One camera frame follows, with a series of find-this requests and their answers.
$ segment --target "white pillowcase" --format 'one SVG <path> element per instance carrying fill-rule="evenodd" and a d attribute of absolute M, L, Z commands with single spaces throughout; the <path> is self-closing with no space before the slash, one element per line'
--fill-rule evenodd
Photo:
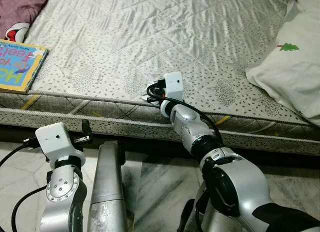
<path fill-rule="evenodd" d="M 246 76 L 278 103 L 320 126 L 320 0 L 288 4 L 277 43 L 246 69 Z"/>

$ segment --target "red blanket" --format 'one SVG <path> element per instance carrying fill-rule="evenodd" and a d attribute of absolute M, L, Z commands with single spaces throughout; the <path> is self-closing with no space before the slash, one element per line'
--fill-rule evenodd
<path fill-rule="evenodd" d="M 23 42 L 47 0 L 0 0 L 0 38 Z"/>

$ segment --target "children's book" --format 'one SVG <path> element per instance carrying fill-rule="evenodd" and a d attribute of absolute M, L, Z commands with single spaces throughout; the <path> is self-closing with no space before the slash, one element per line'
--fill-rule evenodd
<path fill-rule="evenodd" d="M 26 94 L 48 49 L 0 39 L 0 91 Z"/>

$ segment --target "quilted mattress cover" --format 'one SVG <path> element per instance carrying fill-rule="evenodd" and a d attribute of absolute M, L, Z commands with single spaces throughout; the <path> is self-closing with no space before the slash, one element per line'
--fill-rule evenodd
<path fill-rule="evenodd" d="M 320 129 L 251 85 L 289 0 L 48 0 L 26 43 L 50 53 L 29 95 L 0 93 L 0 123 L 179 140 L 146 85 L 181 71 L 185 101 L 219 125 L 226 145 L 320 155 Z"/>

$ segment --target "tiled floor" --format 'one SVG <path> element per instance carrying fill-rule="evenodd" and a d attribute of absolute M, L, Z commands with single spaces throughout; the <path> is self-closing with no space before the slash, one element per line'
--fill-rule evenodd
<path fill-rule="evenodd" d="M 19 144 L 0 142 L 0 159 Z M 87 228 L 91 191 L 97 164 L 97 150 L 85 149 L 82 168 L 88 194 L 83 205 L 84 231 Z M 179 225 L 181 211 L 194 198 L 202 177 L 193 160 L 147 157 L 127 153 L 122 167 L 128 211 L 134 214 L 135 232 L 169 232 Z M 265 172 L 272 199 L 284 206 L 306 211 L 320 219 L 319 170 L 260 167 Z M 49 165 L 40 150 L 22 150 L 0 168 L 0 225 L 11 231 L 11 212 L 26 193 L 45 185 Z M 37 232 L 45 196 L 38 193 L 27 199 L 17 214 L 19 232 Z"/>

